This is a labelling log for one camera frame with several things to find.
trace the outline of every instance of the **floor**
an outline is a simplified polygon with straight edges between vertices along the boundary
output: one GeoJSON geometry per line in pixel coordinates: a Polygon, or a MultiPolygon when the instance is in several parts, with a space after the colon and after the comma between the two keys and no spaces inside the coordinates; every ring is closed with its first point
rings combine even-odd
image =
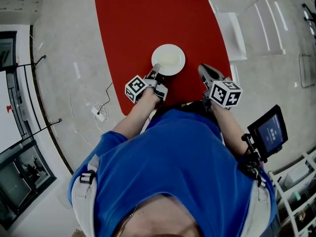
{"type": "MultiPolygon", "coordinates": [[[[241,12],[256,0],[211,1],[219,12],[241,12]]],[[[277,170],[316,145],[316,88],[301,87],[298,60],[300,53],[315,55],[315,41],[301,7],[306,3],[313,8],[314,3],[271,1],[278,2],[288,27],[288,31],[280,29],[286,54],[233,62],[243,96],[232,112],[246,131],[269,108],[281,106],[289,141],[266,164],[267,170],[277,170]]],[[[47,55],[37,68],[40,93],[48,118],[63,119],[53,131],[70,166],[76,169],[100,139],[102,132],[91,108],[108,100],[106,88],[112,82],[94,0],[44,0],[42,16],[34,25],[34,54],[36,59],[47,55]]],[[[99,123],[104,131],[124,117],[112,86],[109,96],[110,119],[99,123]]]]}

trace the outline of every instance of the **red table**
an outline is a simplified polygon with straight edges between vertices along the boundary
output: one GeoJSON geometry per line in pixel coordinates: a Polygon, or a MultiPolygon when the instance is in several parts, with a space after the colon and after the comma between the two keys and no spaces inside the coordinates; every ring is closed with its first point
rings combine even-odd
{"type": "Polygon", "coordinates": [[[135,75],[152,68],[153,51],[163,44],[186,55],[183,70],[166,78],[165,106],[202,99],[200,63],[231,77],[224,41],[208,0],[95,0],[104,50],[122,112],[133,103],[124,93],[135,75]]]}

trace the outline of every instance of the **power strip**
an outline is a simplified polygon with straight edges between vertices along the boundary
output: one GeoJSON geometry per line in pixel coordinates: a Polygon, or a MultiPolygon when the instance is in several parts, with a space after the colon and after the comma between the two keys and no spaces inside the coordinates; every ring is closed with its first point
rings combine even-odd
{"type": "Polygon", "coordinates": [[[100,120],[101,122],[105,121],[105,116],[94,106],[91,112],[100,120]]]}

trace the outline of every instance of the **white plate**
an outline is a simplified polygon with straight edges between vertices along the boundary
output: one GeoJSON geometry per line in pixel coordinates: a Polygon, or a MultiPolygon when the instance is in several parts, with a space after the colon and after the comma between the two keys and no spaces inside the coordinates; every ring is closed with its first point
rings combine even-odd
{"type": "Polygon", "coordinates": [[[173,76],[179,73],[186,63],[184,52],[176,45],[166,44],[158,47],[152,55],[152,65],[161,65],[159,73],[164,76],[173,76]]]}

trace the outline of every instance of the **small screen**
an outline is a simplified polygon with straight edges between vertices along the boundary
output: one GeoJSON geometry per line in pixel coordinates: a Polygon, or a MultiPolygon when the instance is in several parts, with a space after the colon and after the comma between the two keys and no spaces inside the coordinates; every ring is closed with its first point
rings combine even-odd
{"type": "Polygon", "coordinates": [[[267,153],[283,143],[282,130],[275,114],[271,119],[258,128],[267,153]]]}

